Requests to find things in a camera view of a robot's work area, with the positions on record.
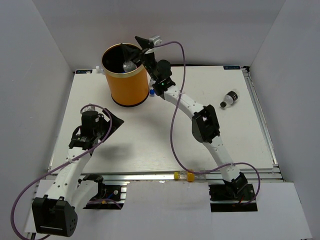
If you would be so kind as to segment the red label plastic bottle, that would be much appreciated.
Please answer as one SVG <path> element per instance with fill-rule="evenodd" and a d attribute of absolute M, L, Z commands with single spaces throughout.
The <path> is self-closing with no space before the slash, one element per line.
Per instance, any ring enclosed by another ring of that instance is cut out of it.
<path fill-rule="evenodd" d="M 122 64 L 123 72 L 130 73 L 138 68 L 137 64 L 131 60 L 125 61 Z"/>

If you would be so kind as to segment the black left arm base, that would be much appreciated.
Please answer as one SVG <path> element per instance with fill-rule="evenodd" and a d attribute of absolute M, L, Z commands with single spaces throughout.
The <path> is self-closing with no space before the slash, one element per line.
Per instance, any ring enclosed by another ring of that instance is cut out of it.
<path fill-rule="evenodd" d="M 85 204 L 86 210 L 120 210 L 126 198 L 126 186 L 123 184 L 106 184 L 102 175 L 89 174 L 78 179 L 77 187 L 84 184 L 96 183 L 97 191 Z"/>

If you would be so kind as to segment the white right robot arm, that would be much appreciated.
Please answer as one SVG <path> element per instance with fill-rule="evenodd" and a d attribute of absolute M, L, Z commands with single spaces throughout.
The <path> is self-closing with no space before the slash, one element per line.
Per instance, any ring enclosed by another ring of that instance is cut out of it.
<path fill-rule="evenodd" d="M 175 105 L 191 120 L 193 137 L 203 144 L 217 164 L 225 184 L 226 195 L 236 200 L 244 193 L 248 184 L 245 175 L 232 160 L 221 138 L 220 125 L 215 108 L 203 105 L 183 92 L 171 79 L 171 64 L 167 60 L 156 61 L 154 51 L 164 46 L 160 37 L 145 39 L 135 37 L 141 48 L 133 49 L 124 43 L 120 45 L 126 62 L 141 63 L 151 77 L 152 88 L 157 96 Z"/>

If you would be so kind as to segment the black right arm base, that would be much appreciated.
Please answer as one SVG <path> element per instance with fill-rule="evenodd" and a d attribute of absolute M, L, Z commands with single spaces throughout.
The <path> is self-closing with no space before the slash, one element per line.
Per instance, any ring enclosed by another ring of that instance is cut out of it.
<path fill-rule="evenodd" d="M 248 184 L 237 196 L 227 191 L 225 185 L 209 185 L 210 210 L 212 213 L 257 212 L 254 187 Z"/>

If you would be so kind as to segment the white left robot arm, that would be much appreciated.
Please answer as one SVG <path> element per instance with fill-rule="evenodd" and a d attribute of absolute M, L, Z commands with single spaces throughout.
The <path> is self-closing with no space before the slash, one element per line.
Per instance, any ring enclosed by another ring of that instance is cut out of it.
<path fill-rule="evenodd" d="M 72 133 L 66 165 L 59 170 L 45 194 L 32 202 L 38 234 L 71 237 L 76 230 L 80 210 L 88 203 L 99 203 L 107 197 L 102 175 L 80 176 L 94 150 L 123 123 L 105 108 L 102 112 L 94 107 L 81 111 L 81 124 Z"/>

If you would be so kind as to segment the orange cylindrical bin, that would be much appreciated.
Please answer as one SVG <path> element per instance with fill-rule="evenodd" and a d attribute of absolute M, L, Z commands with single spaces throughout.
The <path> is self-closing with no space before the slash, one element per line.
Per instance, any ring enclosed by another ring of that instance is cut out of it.
<path fill-rule="evenodd" d="M 120 43 L 109 47 L 101 57 L 112 100 L 122 107 L 135 107 L 149 96 L 147 71 L 141 63 L 137 63 L 135 70 L 125 72 L 124 62 Z"/>

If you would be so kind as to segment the blue label plastic bottle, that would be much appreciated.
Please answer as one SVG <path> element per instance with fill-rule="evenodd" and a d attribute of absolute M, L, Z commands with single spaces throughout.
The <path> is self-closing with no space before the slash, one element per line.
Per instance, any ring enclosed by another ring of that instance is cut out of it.
<path fill-rule="evenodd" d="M 153 84 L 155 83 L 154 80 L 150 80 L 149 84 L 148 84 L 148 87 L 149 87 L 149 95 L 151 97 L 154 97 L 156 94 L 155 94 L 155 90 L 154 90 L 154 87 L 153 87 Z"/>

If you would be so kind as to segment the yellow cap clear bottle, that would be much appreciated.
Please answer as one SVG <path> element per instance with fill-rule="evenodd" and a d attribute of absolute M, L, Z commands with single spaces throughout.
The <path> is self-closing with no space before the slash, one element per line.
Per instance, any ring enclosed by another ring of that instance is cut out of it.
<path fill-rule="evenodd" d="M 199 182 L 203 183 L 206 181 L 206 174 L 195 174 L 186 170 L 175 171 L 173 174 L 175 181 L 184 181 L 188 183 Z"/>

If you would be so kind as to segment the black label plastic bottle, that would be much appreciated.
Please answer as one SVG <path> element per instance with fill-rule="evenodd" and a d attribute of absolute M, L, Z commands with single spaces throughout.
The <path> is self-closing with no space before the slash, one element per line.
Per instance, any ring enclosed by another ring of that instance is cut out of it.
<path fill-rule="evenodd" d="M 239 97 L 240 92 L 237 89 L 232 89 L 223 97 L 223 100 L 220 102 L 220 107 L 222 109 L 231 107 L 235 104 Z"/>

